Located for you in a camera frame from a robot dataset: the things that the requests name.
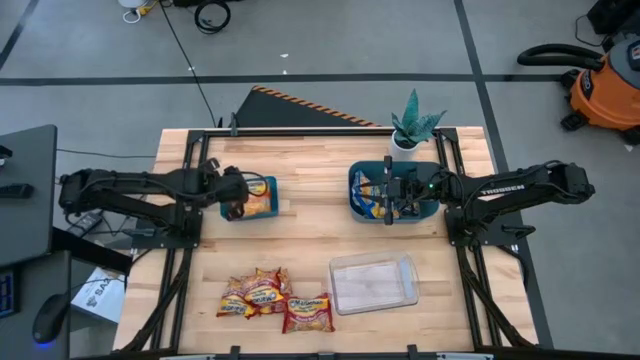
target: blue bowl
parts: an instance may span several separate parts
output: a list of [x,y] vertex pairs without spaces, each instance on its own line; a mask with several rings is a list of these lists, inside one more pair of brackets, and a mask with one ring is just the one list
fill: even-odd
[[[269,183],[269,191],[271,191],[271,211],[266,213],[255,214],[251,216],[243,216],[233,221],[263,219],[263,218],[278,216],[278,182],[276,181],[276,178],[274,178],[273,176],[265,176],[265,179],[267,179],[267,183]],[[220,216],[227,219],[228,213],[229,213],[229,205],[221,204]]]
[[[394,161],[393,162],[393,176],[407,176],[410,171],[416,169],[416,165],[418,163],[416,161]],[[440,170],[440,166],[436,163],[428,163],[433,166],[433,171],[436,172]],[[351,196],[351,187],[353,186],[353,175],[356,171],[362,170],[364,176],[366,176],[370,181],[380,181],[384,176],[384,162],[383,161],[358,161],[357,163],[351,165],[349,168],[349,187],[347,188],[347,196],[349,197],[349,206],[351,207],[351,215],[358,222],[363,223],[384,223],[384,219],[368,219],[364,217],[364,212],[362,209],[357,206],[353,202],[353,197]],[[414,224],[420,222],[429,216],[433,215],[438,211],[438,207],[440,207],[439,201],[419,201],[420,210],[418,216],[415,217],[401,217],[398,219],[393,219],[394,223],[405,223],[405,224]]]

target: black metal frame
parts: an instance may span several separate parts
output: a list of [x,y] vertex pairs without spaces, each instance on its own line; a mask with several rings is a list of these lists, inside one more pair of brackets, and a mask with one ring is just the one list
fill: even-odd
[[[209,150],[209,143],[216,137],[256,137],[256,136],[390,136],[393,132],[393,128],[291,128],[291,129],[218,129],[218,130],[191,130],[187,136],[187,147],[184,154],[183,168],[188,169],[191,167],[193,160],[193,152],[195,145],[200,143],[200,153],[198,161],[206,160],[206,156]],[[448,140],[451,144],[452,153],[454,157],[455,170],[459,174],[464,174],[464,164],[462,161],[462,153],[458,143],[457,131],[455,128],[443,128],[436,129],[434,131],[436,148],[438,150],[438,157],[440,164],[446,168],[449,167],[448,159],[445,150],[445,141]],[[501,333],[499,324],[503,327],[508,323],[508,320],[500,309],[493,303],[491,299],[491,289],[489,286],[489,279],[484,262],[484,256],[482,253],[482,247],[479,245],[472,246],[469,250],[473,253],[476,263],[477,278],[473,270],[470,268],[470,264],[467,258],[467,248],[464,246],[456,246],[456,252],[458,255],[458,265],[460,268],[460,276],[462,287],[464,291],[465,305],[467,309],[467,317],[469,320],[469,328],[471,333],[471,339],[474,346],[473,355],[478,355],[478,359],[493,359],[494,356],[499,359],[514,359],[514,360],[528,360],[528,359],[631,359],[635,358],[631,355],[622,354],[605,354],[605,353],[591,353],[591,352],[579,352],[579,351],[563,351],[563,350],[548,350],[540,349],[537,347],[527,347],[526,340],[519,338],[517,332],[515,333],[516,347],[505,348],[502,347]],[[170,283],[173,273],[173,267],[175,263],[176,252],[174,249],[168,249],[165,258],[164,270],[162,274],[162,282],[160,285],[160,293],[158,296],[158,305],[166,304],[172,301],[173,296],[170,294]],[[81,359],[92,360],[114,360],[114,359],[159,359],[160,357],[176,356],[178,355],[180,335],[182,331],[182,321],[184,317],[184,306],[188,288],[188,276],[190,271],[191,259],[193,255],[193,249],[185,249],[182,258],[181,269],[186,269],[186,275],[181,276],[181,284],[177,291],[176,310],[171,327],[170,345],[169,348],[160,348],[162,331],[164,325],[164,317],[160,317],[160,321],[156,323],[156,328],[151,336],[150,349],[145,351],[122,351],[114,352],[111,355],[88,357]],[[485,305],[486,316],[489,326],[489,334],[491,337],[492,346],[485,346],[482,342],[482,334],[480,331],[480,325],[478,320],[478,311],[476,308],[476,302],[474,294]],[[513,334],[511,337],[505,333],[507,338],[513,342]],[[466,353],[464,359],[472,359],[472,353]],[[317,359],[317,360],[330,360],[330,359],[456,359],[455,353],[435,353],[435,352],[418,352],[415,345],[408,345],[406,353],[318,353],[318,354],[240,354],[240,348],[233,346],[230,349],[229,354],[208,354],[204,355],[202,359],[215,357],[216,359]]]

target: clear plastic container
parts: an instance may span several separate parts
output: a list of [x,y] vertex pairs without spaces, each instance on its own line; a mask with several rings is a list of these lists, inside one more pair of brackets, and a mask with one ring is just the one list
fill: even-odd
[[335,258],[329,276],[340,315],[415,305],[420,297],[416,268],[404,252]]

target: white pot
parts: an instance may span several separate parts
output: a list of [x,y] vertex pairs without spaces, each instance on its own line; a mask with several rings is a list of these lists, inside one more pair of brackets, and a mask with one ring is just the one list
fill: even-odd
[[400,146],[398,146],[398,144],[396,144],[396,131],[397,130],[395,130],[393,134],[391,134],[389,155],[391,155],[393,161],[411,161],[411,159],[413,159],[413,155],[416,153],[416,151],[418,151],[418,146],[420,144],[416,144],[416,146],[411,149],[401,148]]

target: butcher block table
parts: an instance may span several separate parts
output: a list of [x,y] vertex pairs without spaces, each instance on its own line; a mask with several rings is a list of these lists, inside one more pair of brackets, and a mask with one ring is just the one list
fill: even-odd
[[[181,167],[188,131],[163,131],[154,172]],[[467,175],[492,174],[483,129],[459,127],[457,132]],[[218,204],[205,209],[202,240],[191,264],[180,354],[227,354],[233,345],[242,353],[406,352],[408,344],[421,352],[473,350],[456,251],[447,240],[445,206],[417,224],[362,224],[352,218],[348,169],[360,160],[381,161],[388,144],[388,136],[216,137],[210,142],[208,158],[216,157],[222,168],[234,165],[276,177],[280,215],[227,222]],[[453,164],[450,151],[448,159]],[[415,160],[438,162],[435,142],[421,144]],[[168,202],[162,197],[150,201]],[[216,318],[231,276],[250,275],[256,267],[283,267],[289,270],[295,295],[315,297],[330,291],[331,259],[386,251],[404,251],[413,259],[420,289],[416,305],[348,316],[334,311],[333,333],[283,335],[283,314]],[[114,349],[134,337],[156,306],[165,255],[166,250],[153,250],[132,269]],[[517,260],[493,247],[485,247],[484,256],[495,302],[520,333],[535,342]],[[476,304],[488,344],[485,312],[479,300]],[[172,321],[170,308],[163,347],[169,344]]]

